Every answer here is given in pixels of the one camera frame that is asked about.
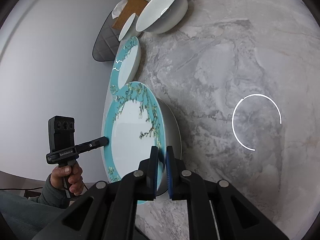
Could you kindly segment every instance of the silver bolt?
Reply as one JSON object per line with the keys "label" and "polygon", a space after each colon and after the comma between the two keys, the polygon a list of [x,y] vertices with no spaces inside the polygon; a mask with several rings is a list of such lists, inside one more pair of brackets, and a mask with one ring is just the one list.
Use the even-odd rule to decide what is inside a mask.
{"label": "silver bolt", "polygon": [[143,175],[143,171],[137,170],[133,173],[135,177],[141,177]]}
{"label": "silver bolt", "polygon": [[181,175],[183,177],[189,177],[189,176],[191,176],[191,174],[192,174],[191,171],[188,171],[188,170],[184,170],[181,172]]}
{"label": "silver bolt", "polygon": [[220,180],[219,181],[219,185],[221,186],[221,187],[228,187],[229,186],[229,182],[227,182],[226,180]]}
{"label": "silver bolt", "polygon": [[96,183],[98,189],[104,188],[107,184],[104,181],[99,181]]}

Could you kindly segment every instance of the tissue box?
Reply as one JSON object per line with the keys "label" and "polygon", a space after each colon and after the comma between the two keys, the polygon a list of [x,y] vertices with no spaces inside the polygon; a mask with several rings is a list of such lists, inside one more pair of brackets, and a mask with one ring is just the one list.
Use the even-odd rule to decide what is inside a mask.
{"label": "tissue box", "polygon": [[148,4],[146,0],[128,0],[119,17],[116,18],[112,28],[121,31],[127,19],[133,14],[140,16],[142,10]]}

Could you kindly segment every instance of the marble table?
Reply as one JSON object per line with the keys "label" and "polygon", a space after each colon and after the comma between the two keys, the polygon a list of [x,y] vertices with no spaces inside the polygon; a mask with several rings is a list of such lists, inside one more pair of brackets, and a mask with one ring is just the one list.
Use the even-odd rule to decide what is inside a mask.
{"label": "marble table", "polygon": [[[135,80],[175,114],[182,159],[204,179],[229,180],[290,239],[320,210],[320,28],[301,0],[188,0],[167,33],[140,37]],[[250,94],[270,97],[241,98]],[[139,205],[156,240],[188,239],[187,205]]]}

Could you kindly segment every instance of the dark green sweater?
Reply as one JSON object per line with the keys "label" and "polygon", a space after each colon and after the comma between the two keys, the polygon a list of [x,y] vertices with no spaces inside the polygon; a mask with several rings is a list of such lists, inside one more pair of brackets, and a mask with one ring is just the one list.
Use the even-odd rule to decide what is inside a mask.
{"label": "dark green sweater", "polygon": [[27,199],[0,191],[0,211],[19,240],[31,240],[68,206],[66,192],[51,185],[50,175],[40,197]]}

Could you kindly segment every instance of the white tissue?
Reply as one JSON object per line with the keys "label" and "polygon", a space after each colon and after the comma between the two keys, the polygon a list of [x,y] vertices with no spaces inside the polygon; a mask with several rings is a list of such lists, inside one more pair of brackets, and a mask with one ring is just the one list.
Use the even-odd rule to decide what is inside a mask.
{"label": "white tissue", "polygon": [[120,15],[120,13],[122,12],[127,2],[128,2],[127,0],[121,0],[120,2],[117,3],[116,7],[113,9],[111,13],[113,19],[117,18]]}

